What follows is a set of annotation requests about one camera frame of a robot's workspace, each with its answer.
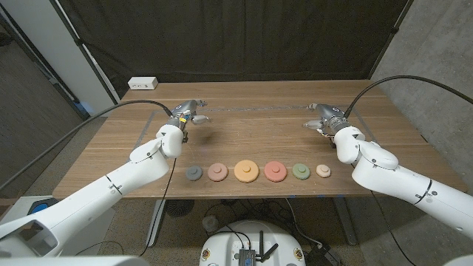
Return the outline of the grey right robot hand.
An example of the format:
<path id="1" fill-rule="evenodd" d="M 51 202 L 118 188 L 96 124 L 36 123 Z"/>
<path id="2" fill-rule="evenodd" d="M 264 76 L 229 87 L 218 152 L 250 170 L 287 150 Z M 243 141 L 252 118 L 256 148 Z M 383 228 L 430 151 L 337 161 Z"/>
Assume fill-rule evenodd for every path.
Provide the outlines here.
<path id="1" fill-rule="evenodd" d="M 302 125 L 304 128 L 316 130 L 318 133 L 330 137 L 334 136 L 339 130 L 350 126 L 350 123 L 344 117 L 344 112 L 337 107 L 321 103 L 312 103 L 307 108 L 317 112 L 319 118 L 304 123 Z"/>

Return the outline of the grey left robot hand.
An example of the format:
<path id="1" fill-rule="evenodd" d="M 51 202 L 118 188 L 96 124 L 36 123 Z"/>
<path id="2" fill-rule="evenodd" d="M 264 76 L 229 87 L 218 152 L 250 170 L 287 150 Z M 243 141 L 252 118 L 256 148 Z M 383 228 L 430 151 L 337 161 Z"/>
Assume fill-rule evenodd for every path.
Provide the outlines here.
<path id="1" fill-rule="evenodd" d="M 171 116 L 166 124 L 176 126 L 183 131 L 188 122 L 192 122 L 194 125 L 210 122 L 211 118 L 197 114 L 197 107 L 206 105 L 207 103 L 204 100 L 187 100 L 172 109 Z"/>

